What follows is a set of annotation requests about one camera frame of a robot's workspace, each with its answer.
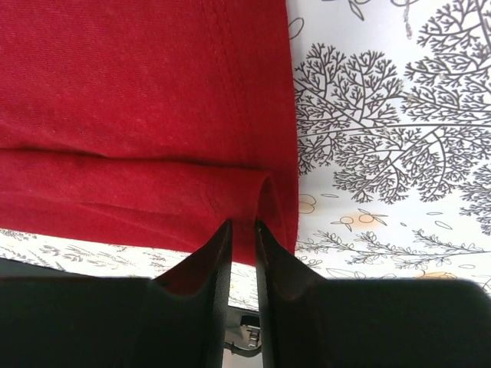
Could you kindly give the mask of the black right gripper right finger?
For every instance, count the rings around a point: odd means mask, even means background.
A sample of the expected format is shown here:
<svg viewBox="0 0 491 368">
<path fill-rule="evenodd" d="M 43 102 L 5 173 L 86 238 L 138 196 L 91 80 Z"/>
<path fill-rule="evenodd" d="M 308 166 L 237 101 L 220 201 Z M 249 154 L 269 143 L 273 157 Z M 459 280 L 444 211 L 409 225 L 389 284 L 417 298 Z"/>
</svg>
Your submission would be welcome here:
<svg viewBox="0 0 491 368">
<path fill-rule="evenodd" d="M 488 367 L 490 299 L 453 279 L 327 279 L 255 227 L 266 367 Z"/>
</svg>

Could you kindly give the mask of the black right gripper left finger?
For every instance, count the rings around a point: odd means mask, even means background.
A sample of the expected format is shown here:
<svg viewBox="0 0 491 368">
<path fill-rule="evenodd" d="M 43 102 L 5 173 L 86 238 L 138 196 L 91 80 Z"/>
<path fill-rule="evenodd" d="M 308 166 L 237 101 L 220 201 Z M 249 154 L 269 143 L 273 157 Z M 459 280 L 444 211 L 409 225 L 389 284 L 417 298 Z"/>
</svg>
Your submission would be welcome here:
<svg viewBox="0 0 491 368">
<path fill-rule="evenodd" d="M 1 279 L 3 367 L 219 367 L 232 224 L 156 278 Z"/>
</svg>

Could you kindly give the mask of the dark red t-shirt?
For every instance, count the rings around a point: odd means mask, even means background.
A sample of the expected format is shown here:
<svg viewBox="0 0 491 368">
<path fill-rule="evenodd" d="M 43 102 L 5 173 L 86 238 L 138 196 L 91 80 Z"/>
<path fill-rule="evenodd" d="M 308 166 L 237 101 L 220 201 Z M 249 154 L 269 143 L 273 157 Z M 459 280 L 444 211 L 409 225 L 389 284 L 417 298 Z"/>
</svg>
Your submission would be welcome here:
<svg viewBox="0 0 491 368">
<path fill-rule="evenodd" d="M 293 251 L 284 1 L 3 1 L 1 226 L 195 251 L 225 221 Z"/>
</svg>

